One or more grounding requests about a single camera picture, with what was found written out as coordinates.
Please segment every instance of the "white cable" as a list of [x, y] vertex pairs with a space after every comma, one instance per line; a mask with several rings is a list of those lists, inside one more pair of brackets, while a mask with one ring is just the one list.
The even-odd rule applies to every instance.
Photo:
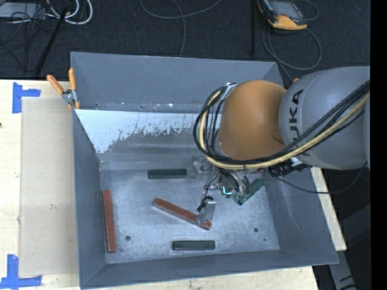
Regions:
[[[72, 13], [72, 14], [70, 14], [68, 16], [65, 16], [65, 22], [67, 22], [67, 23], [69, 23], [71, 25], [84, 25], [84, 24], [87, 24], [91, 20], [91, 18], [93, 17], [93, 5], [91, 4], [90, 0], [86, 0], [87, 3], [88, 3], [88, 7], [89, 7], [89, 16], [88, 16], [88, 18], [86, 20], [84, 20], [82, 22], [76, 22], [76, 21], [71, 21], [71, 20], [68, 19], [70, 17], [75, 16], [78, 13], [78, 11], [79, 11], [79, 1], [78, 0], [75, 0], [75, 1], [76, 1], [76, 4], [77, 4], [77, 8], [74, 11], [74, 13]], [[51, 16], [51, 17], [55, 17], [55, 18], [60, 18], [59, 13], [51, 6], [50, 0], [46, 0], [46, 2], [50, 6], [50, 10], [54, 13], [54, 15], [52, 15], [52, 14], [47, 14], [47, 15]]]
[[[49, 14], [49, 13], [46, 13], [46, 15], [47, 16], [51, 16], [51, 17], [55, 17], [55, 18], [60, 18], [60, 14], [53, 8], [53, 6], [51, 5], [50, 0], [46, 0], [46, 2], [50, 6], [50, 10], [54, 13], [54, 15]], [[79, 1], [75, 0], [75, 2], [76, 2], [77, 7], [76, 7], [74, 13], [65, 16], [65, 19], [66, 18], [71, 18], [71, 17], [75, 16], [78, 13], [78, 11], [79, 11]]]

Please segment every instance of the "black carpet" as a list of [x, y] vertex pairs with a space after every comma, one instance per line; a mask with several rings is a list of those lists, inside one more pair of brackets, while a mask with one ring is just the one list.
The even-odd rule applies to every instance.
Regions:
[[[29, 1], [37, 1], [48, 10], [45, 0]], [[72, 18], [74, 21], [84, 21], [89, 15], [86, 0], [79, 1], [80, 12]], [[65, 5], [65, 0], [50, 2], [58, 11]], [[268, 37], [277, 58], [290, 65], [280, 69], [287, 85], [310, 72], [370, 64], [371, 0], [297, 0], [306, 18], [318, 16], [309, 22], [307, 30], [293, 34], [274, 33], [257, 13], [255, 46], [252, 44], [252, 0], [91, 0], [91, 3], [92, 19], [85, 25], [63, 24], [38, 75], [37, 64], [58, 19], [32, 19], [23, 24], [12, 24], [10, 18], [1, 19], [0, 78], [44, 79], [47, 74], [53, 74], [59, 80], [68, 80], [72, 51], [274, 61], [265, 47]], [[181, 14], [192, 13], [197, 14], [181, 18]], [[350, 182], [355, 172], [325, 170], [324, 175], [330, 189], [339, 189]], [[369, 177], [361, 179], [347, 192], [335, 195], [333, 200], [339, 220], [366, 206]], [[355, 258], [359, 261], [366, 258], [371, 263], [368, 250], [357, 250], [359, 256], [348, 261], [354, 268]], [[370, 285], [370, 278], [370, 274], [361, 274], [357, 282]]]

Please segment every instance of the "black cable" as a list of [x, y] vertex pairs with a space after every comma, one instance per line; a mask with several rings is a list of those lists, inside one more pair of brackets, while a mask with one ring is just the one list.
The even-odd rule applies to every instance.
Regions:
[[41, 70], [43, 68], [43, 65], [44, 65], [46, 59], [47, 59], [47, 56], [50, 53], [51, 47], [54, 44], [55, 38], [60, 30], [60, 27], [62, 26], [62, 24], [65, 20], [66, 13], [70, 9], [71, 1], [72, 0], [66, 0], [67, 3], [65, 4], [65, 7], [62, 10], [62, 14], [60, 15], [60, 18], [55, 26], [54, 32], [51, 35], [51, 38], [48, 41], [47, 46], [44, 48], [43, 53], [41, 55], [41, 58], [39, 59], [39, 62], [36, 65], [35, 77], [39, 77], [39, 74], [41, 73]]
[[305, 18], [308, 22], [314, 21], [315, 19], [317, 19], [319, 17], [319, 15], [320, 15], [319, 9], [312, 2], [310, 2], [309, 0], [292, 0], [293, 3], [296, 1], [304, 1], [304, 2], [309, 3], [312, 7], [314, 7], [314, 9], [316, 11], [316, 15], [312, 18]]
[[184, 45], [186, 43], [186, 21], [185, 21], [185, 18], [186, 17], [189, 17], [189, 16], [193, 16], [193, 15], [198, 15], [198, 14], [201, 14], [201, 13], [204, 13], [205, 11], [208, 11], [210, 10], [211, 8], [214, 8], [214, 6], [218, 5], [222, 0], [217, 0], [216, 3], [212, 4], [210, 7], [207, 7], [205, 9], [202, 9], [200, 11], [196, 11], [196, 12], [193, 12], [193, 13], [189, 13], [189, 14], [184, 14], [181, 7], [179, 6], [179, 4], [176, 2], [176, 0], [171, 0], [178, 8], [179, 12], [180, 12], [180, 15], [179, 16], [161, 16], [161, 15], [157, 15], [157, 14], [154, 14], [150, 11], [148, 11], [144, 5], [143, 5], [143, 0], [140, 0], [140, 6], [141, 8], [147, 12], [149, 15], [152, 15], [156, 18], [160, 18], [160, 19], [179, 19], [181, 18], [182, 21], [183, 21], [183, 40], [181, 42], [181, 48], [180, 48], [180, 52], [179, 52], [179, 57], [182, 56], [183, 54], [183, 50], [184, 50]]
[[279, 64], [279, 66], [281, 67], [281, 69], [283, 70], [283, 72], [286, 74], [286, 76], [290, 79], [291, 82], [293, 82], [293, 78], [291, 78], [291, 76], [289, 75], [289, 73], [287, 72], [287, 70], [284, 68], [285, 66], [287, 66], [288, 68], [290, 69], [295, 69], [295, 70], [298, 70], [298, 71], [309, 71], [311, 69], [314, 69], [315, 67], [318, 66], [318, 64], [320, 64], [320, 61], [322, 59], [322, 47], [321, 47], [321, 43], [319, 41], [319, 39], [317, 38], [317, 36], [308, 28], [305, 28], [305, 30], [307, 32], [309, 32], [313, 39], [316, 41], [317, 45], [318, 45], [318, 48], [319, 48], [319, 56], [317, 58], [317, 61], [312, 65], [312, 66], [308, 66], [308, 67], [299, 67], [299, 66], [294, 66], [294, 65], [291, 65], [287, 62], [284, 62], [282, 59], [280, 59], [277, 54], [275, 53], [274, 51], [274, 47], [273, 47], [273, 44], [272, 44], [272, 40], [270, 39], [270, 32], [271, 31], [274, 31], [275, 28], [272, 28], [272, 29], [269, 29], [271, 28], [271, 26], [269, 24], [267, 24], [263, 31], [262, 31], [262, 43], [264, 44], [265, 46], [265, 49], [268, 51], [268, 53], [270, 55], [272, 55], [272, 57], [277, 61], [277, 63]]
[[352, 182], [346, 186], [345, 188], [343, 189], [340, 189], [340, 190], [335, 190], [335, 191], [328, 191], [328, 192], [319, 192], [319, 191], [314, 191], [314, 190], [309, 190], [309, 189], [304, 189], [300, 186], [297, 186], [297, 185], [294, 185], [292, 184], [291, 182], [288, 182], [280, 177], [277, 177], [277, 176], [274, 176], [275, 179], [278, 179], [279, 181], [282, 181], [284, 182], [285, 184], [289, 185], [289, 186], [292, 186], [294, 187], [295, 189], [298, 189], [298, 190], [301, 190], [301, 191], [304, 191], [304, 192], [307, 192], [307, 193], [314, 193], [314, 194], [319, 194], [319, 195], [332, 195], [332, 194], [335, 194], [335, 193], [342, 193], [342, 192], [345, 192], [347, 191], [348, 189], [350, 189], [355, 183], [356, 181], [358, 180], [358, 178], [360, 177], [360, 175], [362, 174], [363, 170], [366, 168], [366, 165], [367, 165], [367, 162], [362, 166], [362, 168], [357, 172], [357, 175], [355, 176], [355, 178], [352, 180]]
[[[367, 92], [369, 91], [369, 80], [367, 82], [365, 82], [363, 85], [361, 85], [359, 88], [357, 88], [354, 92], [352, 92], [350, 95], [348, 95], [347, 97], [345, 97], [340, 103], [338, 103], [337, 105], [335, 105], [334, 108], [332, 108], [328, 113], [326, 113], [320, 120], [318, 120], [314, 125], [312, 125], [312, 127], [310, 127], [307, 131], [305, 131], [298, 139], [294, 140], [292, 143], [290, 143], [289, 145], [287, 145], [285, 148], [283, 148], [282, 150], [280, 150], [279, 152], [276, 152], [274, 155], [272, 156], [269, 156], [269, 157], [265, 157], [265, 158], [258, 158], [258, 159], [252, 159], [252, 160], [244, 160], [244, 161], [240, 161], [240, 160], [235, 160], [233, 158], [229, 158], [229, 157], [226, 157], [226, 156], [221, 156], [221, 155], [215, 155], [213, 153], [210, 153], [210, 152], [207, 152], [205, 151], [201, 146], [200, 146], [200, 143], [198, 142], [198, 138], [197, 138], [197, 128], [198, 128], [198, 125], [199, 125], [199, 122], [201, 120], [201, 117], [203, 116], [203, 114], [208, 111], [208, 109], [213, 106], [220, 98], [222, 92], [220, 93], [220, 95], [211, 102], [211, 104], [208, 105], [209, 103], [209, 100], [212, 98], [212, 96], [218, 92], [218, 91], [215, 91], [213, 92], [210, 97], [207, 99], [207, 101], [205, 102], [205, 105], [203, 107], [203, 110], [201, 111], [201, 113], [199, 114], [199, 116], [197, 117], [197, 120], [195, 121], [195, 124], [194, 124], [194, 127], [193, 127], [193, 138], [194, 138], [194, 141], [196, 143], [196, 145], [198, 146], [199, 150], [202, 151], [202, 153], [204, 153], [205, 155], [213, 158], [213, 159], [217, 159], [218, 161], [224, 161], [224, 162], [228, 162], [228, 163], [232, 163], [232, 164], [254, 164], [254, 163], [258, 163], [258, 162], [261, 162], [261, 161], [270, 161], [272, 159], [275, 159], [275, 158], [278, 158], [279, 156], [283, 156], [285, 155], [286, 153], [288, 153], [290, 150], [290, 148], [296, 146], [298, 143], [300, 143], [304, 138], [306, 138], [309, 134], [311, 134], [313, 131], [315, 131], [320, 125], [322, 125], [323, 122], [325, 122], [325, 120], [328, 119], [329, 116], [333, 115], [336, 111], [340, 110], [340, 108], [343, 108], [344, 110], [348, 109], [349, 106], [352, 104], [353, 100], [358, 100], [361, 96], [365, 95]], [[332, 124], [334, 122], [336, 122], [336, 120], [338, 119], [338, 117], [334, 117], [332, 118], [328, 124]]]

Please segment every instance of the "wooden table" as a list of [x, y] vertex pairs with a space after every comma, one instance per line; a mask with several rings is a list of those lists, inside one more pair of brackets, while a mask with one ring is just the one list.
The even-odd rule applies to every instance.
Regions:
[[[2, 93], [0, 95], [0, 257], [2, 259], [6, 259], [8, 254], [16, 255], [19, 257], [21, 268], [27, 268], [28, 265], [27, 263], [25, 263], [26, 259], [31, 259], [32, 262], [36, 262], [37, 264], [39, 264], [39, 261], [34, 259], [38, 259], [38, 255], [46, 252], [47, 254], [45, 255], [45, 260], [47, 260], [48, 263], [50, 261], [52, 261], [52, 263], [59, 263], [59, 266], [55, 272], [52, 272], [50, 271], [50, 269], [46, 268], [42, 268], [42, 270], [39, 271], [39, 267], [37, 267], [36, 273], [33, 270], [28, 273], [28, 269], [25, 269], [24, 271], [27, 272], [26, 275], [19, 274], [19, 276], [26, 277], [29, 275], [32, 276], [33, 274], [43, 275], [42, 285], [40, 287], [35, 287], [36, 289], [77, 289], [79, 288], [77, 275], [78, 267], [76, 261], [77, 259], [66, 259], [65, 256], [63, 256], [63, 251], [61, 250], [61, 248], [63, 248], [63, 245], [54, 243], [46, 244], [46, 251], [39, 250], [38, 248], [36, 248], [35, 253], [32, 253], [31, 255], [26, 255], [25, 251], [21, 250], [20, 248], [21, 244], [25, 242], [26, 239], [29, 239], [28, 237], [21, 237], [21, 227], [26, 227], [27, 225], [25, 225], [24, 223], [28, 220], [32, 220], [34, 216], [33, 213], [31, 213], [29, 216], [21, 216], [21, 211], [27, 210], [27, 208], [23, 207], [24, 202], [21, 202], [21, 177], [24, 174], [24, 171], [26, 171], [26, 169], [21, 168], [22, 155], [24, 156], [24, 158], [28, 158], [28, 156], [26, 156], [25, 154], [26, 152], [28, 152], [28, 147], [23, 150], [24, 154], [21, 154], [21, 151], [23, 149], [22, 117], [26, 113], [22, 111], [22, 113], [12, 114], [13, 82], [17, 82], [19, 85], [22, 85], [23, 89], [36, 88], [41, 90], [41, 95], [38, 98], [23, 97], [22, 105], [27, 104], [27, 100], [29, 99], [35, 99], [35, 105], [37, 105], [37, 108], [39, 108], [39, 111], [41, 113], [40, 118], [41, 115], [44, 114], [46, 115], [44, 121], [47, 123], [47, 126], [50, 126], [50, 123], [57, 126], [56, 129], [52, 129], [53, 132], [57, 132], [57, 128], [58, 126], [61, 126], [61, 124], [58, 123], [54, 115], [50, 115], [50, 112], [52, 112], [52, 107], [47, 105], [55, 104], [59, 107], [63, 107], [64, 111], [68, 110], [61, 96], [46, 81], [0, 80], [0, 87], [2, 88]], [[61, 84], [65, 89], [70, 87], [68, 82], [61, 82]], [[67, 159], [66, 161], [67, 164], [64, 164], [63, 159], [53, 157], [53, 159], [48, 160], [48, 162], [50, 163], [50, 166], [56, 169], [70, 169], [72, 165], [71, 162], [69, 162], [68, 160], [69, 159]], [[326, 191], [327, 187], [325, 185], [321, 170], [313, 168], [312, 174], [319, 191]], [[44, 175], [41, 175], [40, 179], [42, 181], [41, 184], [38, 184], [38, 186], [45, 185], [46, 177]], [[72, 181], [72, 176], [70, 175], [70, 177], [66, 177], [66, 175], [64, 175], [64, 178], [61, 178], [61, 180], [59, 180], [57, 184], [58, 188], [60, 188], [60, 183], [64, 182], [66, 179], [69, 179], [68, 181]], [[58, 192], [58, 190], [56, 190], [55, 188], [56, 187], [54, 185], [54, 187], [52, 188], [53, 193]], [[70, 186], [68, 192], [72, 193], [72, 189], [73, 185]], [[39, 198], [34, 198], [31, 200], [39, 201]], [[328, 195], [320, 195], [320, 200], [322, 202], [322, 208], [324, 210], [324, 213], [327, 217], [328, 226], [330, 228], [336, 250], [345, 250], [345, 241], [343, 239], [342, 232], [337, 221], [337, 217], [331, 199]], [[51, 211], [56, 211], [56, 208], [57, 207], [53, 204], [50, 207]], [[55, 227], [61, 226], [54, 223], [44, 224], [42, 225], [42, 227], [48, 227], [49, 229], [51, 229], [50, 231], [47, 231], [42, 235], [49, 235], [52, 237], [44, 237], [44, 239], [48, 242], [55, 242], [56, 236], [58, 235], [57, 231], [55, 230]], [[76, 246], [76, 243], [72, 243], [69, 246], [70, 248], [72, 248], [72, 253], [70, 254], [77, 254], [76, 248], [74, 247]], [[5, 260], [0, 260], [0, 277], [3, 277], [5, 275], [6, 262]], [[122, 286], [115, 289], [311, 290], [318, 289], [318, 287], [314, 278], [312, 267], [309, 266], [303, 268], [278, 269], [245, 274], [222, 275], [218, 277], [207, 277], [200, 279], [176, 280], [161, 283], [147, 283], [141, 285]]]

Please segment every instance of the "metal stand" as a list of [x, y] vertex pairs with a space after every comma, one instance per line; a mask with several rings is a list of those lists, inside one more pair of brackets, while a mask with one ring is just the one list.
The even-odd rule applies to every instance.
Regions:
[[54, 41], [55, 41], [55, 38], [59, 32], [59, 29], [61, 28], [63, 21], [65, 20], [65, 16], [66, 16], [68, 10], [70, 9], [71, 1], [72, 0], [66, 0], [65, 7], [63, 8], [62, 13], [60, 14], [60, 18], [58, 20], [58, 23], [55, 26], [53, 34], [51, 35], [50, 41], [48, 41], [48, 44], [45, 47], [45, 49], [43, 50], [42, 56], [41, 56], [39, 62], [37, 63], [36, 70], [35, 70], [35, 77], [39, 77], [39, 74], [41, 73], [43, 65], [47, 59], [48, 54], [50, 53], [51, 47], [54, 44]]

